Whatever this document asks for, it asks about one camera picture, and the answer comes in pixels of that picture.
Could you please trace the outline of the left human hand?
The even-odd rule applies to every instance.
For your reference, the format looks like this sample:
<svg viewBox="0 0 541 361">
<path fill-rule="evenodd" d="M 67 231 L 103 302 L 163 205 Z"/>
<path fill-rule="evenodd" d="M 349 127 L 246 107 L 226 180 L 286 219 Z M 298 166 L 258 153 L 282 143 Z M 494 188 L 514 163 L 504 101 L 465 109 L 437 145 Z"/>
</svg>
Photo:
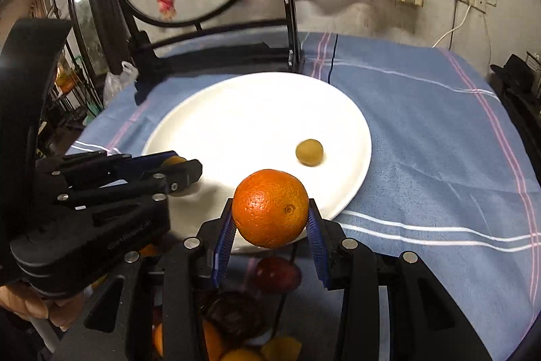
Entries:
<svg viewBox="0 0 541 361">
<path fill-rule="evenodd" d="M 25 320 L 49 319 L 63 332 L 77 320 L 87 300 L 83 292 L 65 300 L 43 300 L 31 287 L 20 283 L 2 286 L 0 296 L 2 308 Z"/>
</svg>

